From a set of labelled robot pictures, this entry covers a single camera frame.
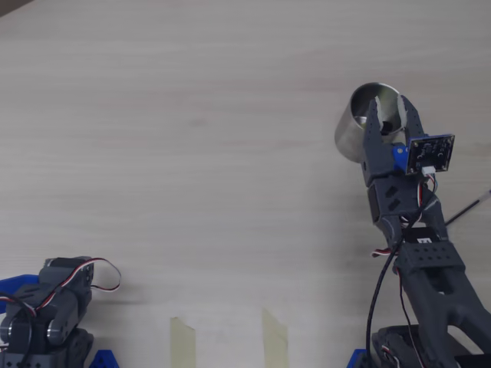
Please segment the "electrical wire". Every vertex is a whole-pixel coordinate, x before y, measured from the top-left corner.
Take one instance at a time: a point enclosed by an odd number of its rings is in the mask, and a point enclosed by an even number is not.
[[[382,345],[382,351],[384,352],[384,355],[385,355],[387,360],[389,360],[387,358],[387,356],[389,356],[390,358],[392,358],[392,360],[394,360],[396,362],[397,368],[401,368],[399,359],[395,355],[392,354],[392,352],[390,351],[390,349],[388,347],[386,347],[385,345]]]
[[[2,298],[2,301],[6,301],[7,303],[17,304],[21,308],[21,311],[24,312],[25,316],[28,319],[28,324],[29,324],[28,344],[27,344],[27,348],[25,349],[25,353],[24,353],[24,356],[22,357],[22,360],[17,365],[17,368],[24,368],[26,366],[26,363],[28,362],[29,355],[31,353],[32,331],[34,329],[34,324],[32,322],[32,316],[33,316],[32,312],[33,312],[34,308],[32,308],[31,306],[28,306],[24,301],[22,301],[21,299],[19,299],[15,295],[10,295],[10,294],[3,293],[0,291],[0,297]]]
[[[103,292],[106,292],[106,293],[112,293],[112,292],[115,292],[117,289],[120,288],[121,286],[121,272],[120,270],[114,265],[112,264],[111,262],[109,262],[107,259],[105,258],[91,258],[91,259],[88,259],[86,260],[84,263],[78,265],[71,273],[70,275],[64,280],[62,281],[60,284],[58,284],[54,290],[42,301],[41,304],[39,304],[35,310],[39,311],[41,310],[42,308],[46,307],[48,304],[51,303],[51,301],[53,300],[54,296],[56,295],[56,292],[57,292],[57,289],[58,288],[64,288],[65,286],[67,286],[68,284],[70,284],[70,282],[75,278],[75,276],[77,275],[77,273],[82,270],[82,268],[84,267],[87,267],[88,265],[92,265],[94,263],[97,263],[97,262],[105,262],[105,263],[108,263],[112,268],[114,268],[114,270],[116,270],[116,272],[118,273],[119,275],[119,281],[117,282],[117,285],[114,286],[113,288],[110,287],[110,288],[107,288],[107,287],[101,287],[101,286],[98,286],[98,285],[91,285],[91,288],[94,288],[94,289],[98,289],[100,291],[103,291]]]
[[[375,249],[373,252],[371,252],[371,256],[373,258],[380,257],[381,255],[388,256],[390,252],[391,252],[390,248]]]
[[[14,299],[12,299],[11,297],[4,297],[4,296],[0,296],[0,301],[5,301],[7,303],[17,303],[17,301],[15,301]],[[20,301],[20,302],[23,303],[29,309],[29,313],[33,317],[36,317],[36,310],[31,305],[25,303],[24,301]]]
[[[486,191],[484,194],[482,194],[478,199],[476,199],[474,202],[470,203],[467,207],[465,207],[464,209],[458,211],[458,213],[456,213],[454,216],[452,216],[449,220],[447,220],[447,222],[445,222],[445,226],[448,226],[450,225],[452,222],[454,222],[455,220],[457,220],[460,216],[464,215],[465,213],[467,213],[468,211],[470,211],[471,209],[473,209],[474,207],[476,207],[477,205],[479,205],[480,203],[483,203],[484,201],[488,200],[489,198],[491,198],[491,190],[488,190]]]
[[[394,259],[394,256],[396,253],[399,251],[406,233],[414,226],[414,224],[417,222],[417,219],[420,217],[421,213],[423,210],[428,206],[430,203],[431,199],[434,197],[434,192],[431,193],[431,196],[428,198],[428,200],[425,202],[424,205],[419,207],[417,214],[414,216],[414,219],[409,222],[407,225],[407,228],[403,230],[402,236],[399,238],[395,246],[392,248],[392,251],[390,252],[389,256],[387,257],[387,260],[385,261],[384,266],[382,267],[382,271],[380,275],[378,276],[377,280],[377,285],[375,286],[375,291],[374,291],[374,296],[372,297],[371,304],[370,304],[370,310],[368,311],[368,317],[367,317],[367,331],[365,334],[365,348],[367,351],[367,361],[368,361],[368,368],[373,367],[373,361],[371,358],[371,322],[374,318],[374,311],[375,311],[375,304],[377,303],[378,299],[378,294],[380,293],[381,286],[382,286],[382,281],[384,280],[385,274],[387,273],[387,269],[390,266],[390,263]]]
[[[411,338],[411,343],[413,344],[414,351],[416,352],[416,356],[418,361],[420,362],[421,368],[426,368],[426,366],[423,363],[423,360],[421,359],[421,355],[419,350],[417,349],[416,343],[414,342],[413,338],[413,332],[411,331],[411,321],[409,319],[409,315],[407,314],[406,306],[404,305],[404,298],[402,295],[402,277],[400,276],[399,269],[396,268],[397,276],[399,277],[399,298],[400,298],[400,305],[402,306],[402,310],[404,312],[404,316],[406,317],[407,321],[407,329],[409,331],[409,337]]]

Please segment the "black cable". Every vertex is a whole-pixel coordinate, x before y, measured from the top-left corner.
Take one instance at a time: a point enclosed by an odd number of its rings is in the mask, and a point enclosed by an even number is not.
[[[417,214],[409,222],[409,224],[407,225],[407,227],[405,229],[403,229],[402,236],[397,241],[396,245],[392,248],[392,252],[389,254],[387,260],[385,261],[385,264],[382,267],[381,274],[378,276],[377,286],[375,287],[374,296],[371,299],[370,310],[368,311],[367,333],[365,335],[365,349],[367,351],[368,368],[372,368],[373,367],[373,361],[372,361],[372,358],[371,358],[371,321],[374,318],[375,304],[377,303],[378,294],[381,291],[382,281],[384,281],[384,277],[385,277],[385,274],[387,273],[387,269],[389,268],[390,263],[392,262],[392,259],[394,259],[394,256],[399,251],[399,249],[400,249],[400,247],[401,247],[401,245],[402,245],[402,243],[404,241],[405,235],[414,226],[414,224],[418,221],[421,213],[428,206],[428,204],[430,203],[430,201],[431,201],[431,199],[433,197],[434,197],[434,192],[431,193],[430,197],[424,203],[424,205],[422,205],[418,209]]]
[[[32,331],[34,328],[34,324],[32,322],[31,310],[25,305],[25,302],[19,299],[14,295],[10,295],[0,291],[0,297],[7,297],[12,301],[6,301],[7,303],[17,304],[21,310],[25,313],[28,323],[29,323],[29,338],[28,338],[28,347],[25,349],[24,356],[22,357],[21,362],[17,365],[18,368],[24,368],[26,363],[28,362],[29,355],[31,353],[31,345],[32,345]]]
[[[397,276],[399,276],[399,298],[400,298],[400,305],[402,306],[402,311],[404,312],[404,316],[406,317],[407,321],[407,329],[409,330],[409,337],[411,338],[411,343],[413,344],[414,351],[416,352],[417,359],[420,362],[421,368],[426,368],[426,366],[423,363],[423,358],[421,358],[421,354],[419,350],[417,349],[416,343],[414,342],[414,337],[413,337],[413,332],[411,331],[411,321],[409,319],[409,315],[407,314],[406,310],[406,305],[404,303],[404,298],[402,295],[402,276],[400,276],[399,270],[397,269]]]
[[[447,220],[447,222],[445,222],[445,226],[450,225],[452,222],[457,220],[460,216],[462,216],[463,214],[465,214],[466,212],[468,212],[472,208],[476,207],[480,202],[481,202],[480,200],[476,199],[474,202],[472,202],[466,208],[464,208],[461,211],[458,211],[458,213],[456,213],[453,217],[451,217],[450,220]]]
[[[454,216],[452,216],[450,218],[450,220],[447,220],[447,222],[445,222],[445,226],[450,225],[452,222],[454,222],[455,220],[457,220],[460,216],[466,214],[468,211],[470,211],[471,209],[473,209],[474,207],[476,207],[477,205],[479,205],[481,202],[486,201],[490,196],[491,196],[491,190],[489,190],[488,192],[484,193],[482,196],[480,196],[478,199],[476,199],[474,202],[472,202],[466,208],[458,211],[458,213],[456,213]]]

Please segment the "circuit board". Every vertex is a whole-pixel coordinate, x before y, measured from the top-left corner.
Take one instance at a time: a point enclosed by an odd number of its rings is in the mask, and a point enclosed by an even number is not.
[[[425,166],[434,166],[437,172],[447,171],[454,140],[453,134],[411,139],[406,174],[419,173]]]

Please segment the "blue bracket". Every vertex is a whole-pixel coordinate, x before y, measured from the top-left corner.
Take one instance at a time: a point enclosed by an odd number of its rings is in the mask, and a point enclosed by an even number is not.
[[[409,149],[404,144],[397,144],[392,149],[394,156],[394,170],[406,172]]]
[[[367,351],[365,349],[356,349],[353,352],[353,355],[351,356],[350,363],[348,363],[348,366],[346,368],[354,368],[354,365],[358,361],[358,357],[361,354],[365,354]]]
[[[111,350],[99,350],[89,368],[120,368]]]
[[[36,274],[23,274],[21,276],[16,276],[14,278],[6,278],[5,280],[0,280],[0,291],[7,294],[15,294],[15,292],[23,284],[38,284],[39,277]],[[7,309],[6,303],[0,302],[0,314],[5,313]]]

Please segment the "white connector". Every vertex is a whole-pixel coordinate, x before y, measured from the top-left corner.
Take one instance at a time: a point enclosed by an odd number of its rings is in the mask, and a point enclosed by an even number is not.
[[[423,173],[423,175],[426,176],[436,173],[437,170],[435,169],[435,166],[425,166],[424,168],[421,169],[421,172]]]

